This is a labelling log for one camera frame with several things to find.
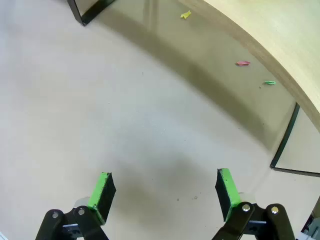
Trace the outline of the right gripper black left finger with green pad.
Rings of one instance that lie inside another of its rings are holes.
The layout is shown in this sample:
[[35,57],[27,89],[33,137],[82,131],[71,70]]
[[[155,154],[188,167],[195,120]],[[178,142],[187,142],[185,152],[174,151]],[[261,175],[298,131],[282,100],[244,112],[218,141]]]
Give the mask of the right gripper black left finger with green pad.
[[102,172],[86,205],[68,213],[59,209],[47,211],[35,240],[109,240],[102,226],[107,222],[115,193],[112,173]]

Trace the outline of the wooden shelf black metal frame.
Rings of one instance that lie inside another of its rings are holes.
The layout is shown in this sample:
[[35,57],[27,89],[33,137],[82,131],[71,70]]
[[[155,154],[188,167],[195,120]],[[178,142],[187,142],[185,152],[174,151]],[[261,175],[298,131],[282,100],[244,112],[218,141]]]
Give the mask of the wooden shelf black metal frame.
[[82,26],[119,32],[219,106],[273,169],[320,177],[320,0],[64,1]]

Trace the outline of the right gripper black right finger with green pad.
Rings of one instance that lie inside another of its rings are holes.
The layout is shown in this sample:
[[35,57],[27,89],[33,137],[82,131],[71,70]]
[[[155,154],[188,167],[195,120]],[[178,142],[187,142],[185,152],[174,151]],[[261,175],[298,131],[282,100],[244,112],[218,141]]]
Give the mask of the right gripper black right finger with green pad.
[[241,240],[243,235],[256,240],[296,240],[285,207],[273,203],[261,208],[242,200],[229,169],[217,170],[215,190],[224,225],[212,240]]

